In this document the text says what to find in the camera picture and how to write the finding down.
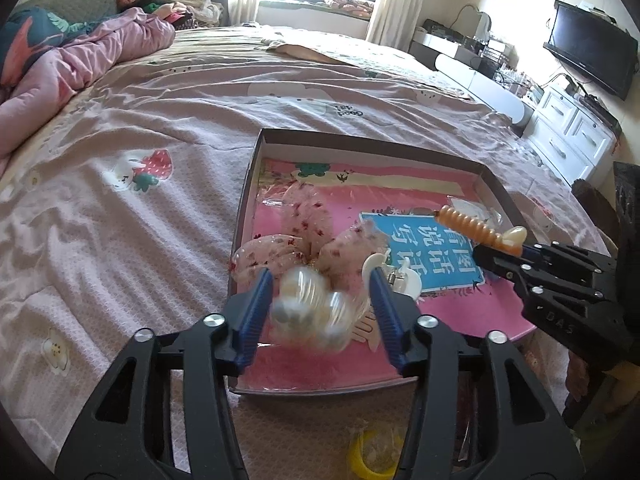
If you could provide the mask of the person's right hand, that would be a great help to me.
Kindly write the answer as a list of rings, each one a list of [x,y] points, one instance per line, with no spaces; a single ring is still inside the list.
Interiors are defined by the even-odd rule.
[[[575,401],[582,400],[588,394],[588,365],[573,352],[568,354],[565,387]]]

